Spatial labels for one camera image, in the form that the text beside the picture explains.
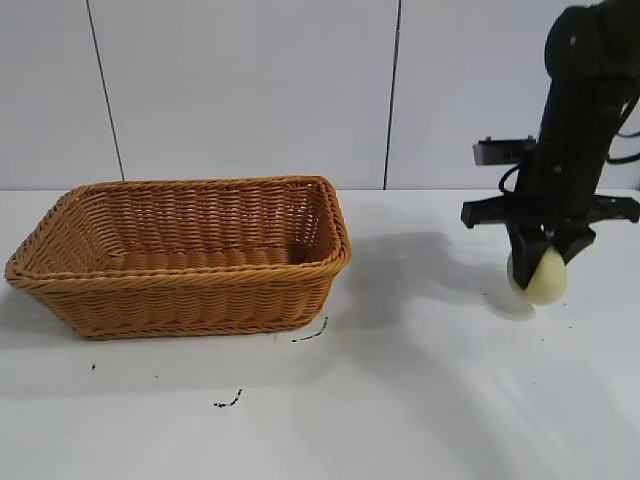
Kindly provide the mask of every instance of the white wall panel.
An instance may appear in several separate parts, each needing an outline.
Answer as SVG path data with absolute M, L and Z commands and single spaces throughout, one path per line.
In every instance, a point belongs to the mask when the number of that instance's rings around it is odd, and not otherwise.
M 0 188 L 120 178 L 83 0 L 4 0 L 0 66 Z
M 390 188 L 495 188 L 476 167 L 485 136 L 537 135 L 549 88 L 544 46 L 566 0 L 403 0 Z M 640 130 L 640 112 L 629 130 Z M 640 142 L 616 141 L 614 154 Z M 607 167 L 602 186 L 636 187 L 640 164 Z
M 93 3 L 127 179 L 380 188 L 395 0 Z

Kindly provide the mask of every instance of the robotic arm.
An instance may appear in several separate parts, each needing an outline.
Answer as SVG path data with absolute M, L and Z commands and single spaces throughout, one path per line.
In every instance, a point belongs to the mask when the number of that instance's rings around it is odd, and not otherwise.
M 551 87 L 538 140 L 474 146 L 479 165 L 515 164 L 499 183 L 502 195 L 466 202 L 468 228 L 502 223 L 511 243 L 512 280 L 529 286 L 549 251 L 564 264 L 595 241 L 590 224 L 613 219 L 637 223 L 631 198 L 595 195 L 614 137 L 640 99 L 640 0 L 605 0 L 570 7 L 551 28 L 545 48 Z M 515 188 L 505 182 L 518 173 Z

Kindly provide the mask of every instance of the black cable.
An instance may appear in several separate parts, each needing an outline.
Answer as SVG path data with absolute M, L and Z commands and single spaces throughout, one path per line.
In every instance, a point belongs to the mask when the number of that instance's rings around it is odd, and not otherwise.
M 622 158 L 609 158 L 607 163 L 611 165 L 624 165 L 626 163 L 633 163 L 640 160 L 640 153 L 636 153 L 635 155 L 631 155 L 630 157 L 622 157 Z
M 620 117 L 620 127 L 621 128 L 627 122 L 627 120 L 631 116 L 631 113 L 633 112 L 633 110 L 638 105 L 639 101 L 640 101 L 640 95 L 636 95 L 627 104 L 627 107 L 624 109 L 624 111 L 622 112 L 622 115 Z M 618 133 L 618 137 L 620 137 L 620 138 L 640 138 L 640 132 L 636 132 L 636 133 L 632 133 L 632 134 Z M 637 162 L 638 160 L 640 160 L 640 153 L 637 153 L 635 155 L 631 155 L 629 157 L 608 158 L 607 159 L 607 163 L 609 163 L 611 165 L 624 165 L 624 164 L 627 164 L 627 163 Z
M 511 190 L 507 190 L 505 187 L 505 183 L 509 180 L 509 177 L 520 170 L 520 164 L 511 167 L 507 172 L 502 176 L 500 181 L 498 182 L 498 190 L 500 190 L 505 195 L 512 195 L 514 192 Z
M 640 138 L 640 132 L 636 133 L 618 133 L 620 138 Z

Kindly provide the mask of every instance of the basket rim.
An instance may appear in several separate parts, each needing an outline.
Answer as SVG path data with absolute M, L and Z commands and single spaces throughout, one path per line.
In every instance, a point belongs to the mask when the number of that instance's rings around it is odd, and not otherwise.
M 283 185 L 298 183 L 315 183 L 322 187 L 327 205 L 332 215 L 329 216 L 329 228 L 336 239 L 336 245 L 329 256 L 321 261 L 308 262 L 295 265 L 244 265 L 231 267 L 202 267 L 188 269 L 154 269 L 154 270 L 117 270 L 117 271 L 100 271 L 93 272 L 51 272 L 51 273 L 35 273 L 21 268 L 18 258 L 22 255 L 26 256 L 34 250 L 34 248 L 47 238 L 55 223 L 64 217 L 65 212 L 72 208 L 75 200 L 83 195 L 108 193 L 118 190 L 135 190 L 140 187 L 163 187 L 168 189 L 175 187 L 242 187 L 259 185 Z M 72 189 L 60 197 L 56 204 L 49 209 L 44 218 L 38 223 L 37 227 L 31 232 L 27 238 L 16 249 L 15 253 L 7 262 L 5 269 L 5 278 L 14 286 L 46 286 L 54 285 L 62 286 L 82 284 L 88 286 L 97 283 L 121 283 L 122 281 L 140 281 L 146 280 L 145 283 L 162 281 L 166 283 L 167 279 L 173 278 L 179 283 L 201 282 L 206 278 L 208 282 L 225 281 L 230 278 L 238 281 L 255 280 L 256 276 L 261 279 L 278 280 L 278 277 L 295 274 L 296 277 L 317 277 L 324 274 L 335 275 L 340 271 L 351 259 L 351 245 L 348 238 L 348 232 L 344 224 L 342 212 L 337 199 L 337 193 L 333 185 L 324 177 L 318 175 L 289 175 L 274 177 L 254 177 L 254 178 L 228 178 L 228 179 L 196 179 L 196 180 L 133 180 L 133 181 L 117 181 L 117 182 L 101 182 L 91 185 L 84 185 Z

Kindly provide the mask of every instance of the white table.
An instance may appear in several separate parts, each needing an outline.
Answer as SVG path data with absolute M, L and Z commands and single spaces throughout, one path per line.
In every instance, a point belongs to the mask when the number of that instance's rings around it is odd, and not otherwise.
M 298 332 L 86 342 L 2 283 L 0 478 L 639 479 L 640 229 L 534 311 L 459 221 L 492 194 L 341 193 L 353 262 Z M 59 195 L 0 192 L 3 262 Z

